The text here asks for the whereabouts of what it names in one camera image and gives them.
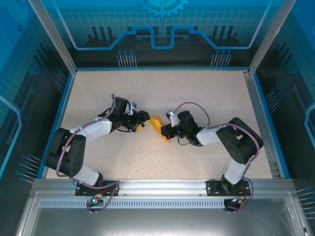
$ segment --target metal base plate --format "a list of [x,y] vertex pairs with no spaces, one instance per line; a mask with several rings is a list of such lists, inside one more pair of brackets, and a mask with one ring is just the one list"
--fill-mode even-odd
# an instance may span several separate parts
[[[104,181],[103,185],[106,186],[108,184],[111,184],[115,181]],[[103,193],[103,196],[106,197],[106,196],[110,196],[112,194],[112,192],[114,191],[115,189],[115,186],[116,185],[113,185],[111,187],[109,187],[108,191],[106,193]],[[91,189],[91,188],[88,188],[80,183],[77,183],[77,187],[76,187],[76,190],[75,190],[75,195],[76,196],[95,196],[96,194],[100,193],[102,191],[102,189]],[[114,197],[115,196],[118,196],[118,189],[116,190],[116,192],[114,193]]]
[[235,186],[234,190],[231,191],[230,194],[227,194],[225,190],[222,188],[220,180],[209,180],[206,181],[206,188],[207,188],[207,195],[208,197],[214,197],[214,196],[220,196],[220,197],[225,197],[225,196],[233,196],[233,197],[242,197],[244,196],[244,192],[240,187],[245,187],[246,188],[246,196],[251,195],[251,190],[249,183],[245,180],[241,180],[240,182],[237,183]]

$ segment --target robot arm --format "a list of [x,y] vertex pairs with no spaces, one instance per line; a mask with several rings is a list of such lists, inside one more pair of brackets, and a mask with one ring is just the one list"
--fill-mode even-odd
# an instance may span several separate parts
[[65,143],[73,133],[81,129],[73,137],[64,153],[60,172],[90,186],[102,186],[103,175],[83,164],[85,145],[120,127],[125,127],[126,132],[136,132],[144,127],[144,123],[150,119],[147,112],[137,112],[135,103],[130,104],[128,100],[121,97],[115,97],[114,110],[107,118],[104,118],[108,110],[98,115],[95,119],[96,122],[92,122],[84,128],[58,129],[45,158],[45,166],[57,169]]
[[171,124],[163,126],[161,133],[167,139],[178,136],[186,137],[190,144],[201,147],[211,143],[222,143],[232,157],[232,161],[222,176],[222,188],[230,193],[242,180],[250,163],[250,159],[263,146],[262,139],[249,128],[241,119],[234,118],[229,123],[213,127],[201,128],[195,123],[189,111],[175,114],[166,113]]

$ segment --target gear logo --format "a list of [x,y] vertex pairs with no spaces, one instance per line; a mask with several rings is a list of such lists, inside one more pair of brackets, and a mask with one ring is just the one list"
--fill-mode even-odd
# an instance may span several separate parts
[[11,16],[20,25],[29,16],[29,4],[27,0],[0,0],[0,6],[6,6]]
[[184,4],[188,4],[188,0],[140,0],[142,10],[147,10],[148,14],[153,13],[155,17],[170,17],[177,14],[178,10],[184,9]]

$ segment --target vented metal strip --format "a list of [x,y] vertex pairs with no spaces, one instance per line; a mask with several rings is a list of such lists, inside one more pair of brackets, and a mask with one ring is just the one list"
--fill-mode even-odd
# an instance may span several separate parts
[[[86,208],[87,199],[42,199],[40,208]],[[223,199],[113,199],[108,208],[224,208]]]

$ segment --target speckled tabletop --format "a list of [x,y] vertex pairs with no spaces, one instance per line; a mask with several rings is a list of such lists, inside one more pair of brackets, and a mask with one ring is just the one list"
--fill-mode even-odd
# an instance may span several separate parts
[[[203,106],[211,125],[242,119],[259,133],[242,71],[139,70],[79,71],[76,75],[62,127],[83,125],[111,106],[111,94],[137,104],[137,110],[159,115],[186,101]],[[205,114],[194,105],[189,110],[199,126]],[[167,143],[148,123],[137,133],[113,132],[88,144],[84,163],[104,175],[120,179],[206,179],[221,178],[231,157],[222,144],[204,147],[180,146],[177,139]],[[261,149],[248,171],[251,178],[271,178],[266,153]],[[57,178],[49,170],[47,178]]]

